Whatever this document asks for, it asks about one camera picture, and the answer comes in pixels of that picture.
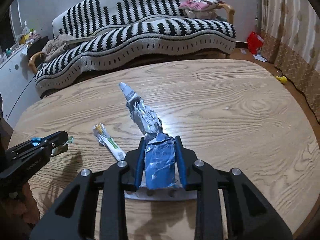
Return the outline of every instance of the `red bag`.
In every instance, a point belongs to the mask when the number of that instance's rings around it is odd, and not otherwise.
[[[249,51],[254,55],[262,49],[263,39],[255,32],[250,33],[247,42]]]

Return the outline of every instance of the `striped sofa cover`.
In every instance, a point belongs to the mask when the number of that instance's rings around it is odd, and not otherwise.
[[[116,69],[146,54],[183,55],[202,49],[230,54],[235,29],[227,22],[189,19],[178,9],[184,0],[85,0],[52,22],[54,36],[94,35],[36,74],[39,95],[62,89],[83,72]]]

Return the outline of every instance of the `wooden table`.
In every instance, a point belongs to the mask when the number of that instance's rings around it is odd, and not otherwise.
[[[125,152],[137,148],[142,134],[130,119],[119,82],[136,90],[161,118],[164,131],[180,135],[199,159],[220,170],[240,168],[292,232],[304,221],[320,189],[315,135],[283,85],[264,68],[242,60],[180,61],[121,70],[29,107],[10,146],[58,130],[75,138],[67,153],[52,158],[30,180],[41,214],[83,168],[96,172],[115,163],[93,136],[93,125],[102,122]],[[195,207],[195,201],[126,200],[129,238],[193,239]]]

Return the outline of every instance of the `green label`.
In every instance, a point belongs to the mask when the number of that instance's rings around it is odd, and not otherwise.
[[[113,139],[110,137],[110,138],[107,138],[108,141],[112,144],[112,146],[114,147],[114,149],[119,149],[119,147],[115,144],[115,142],[113,141]]]

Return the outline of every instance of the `cabinet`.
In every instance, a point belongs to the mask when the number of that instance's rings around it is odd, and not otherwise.
[[[3,118],[14,129],[22,113],[40,100],[35,87],[35,76],[28,67],[28,58],[17,49],[0,65],[0,93]]]

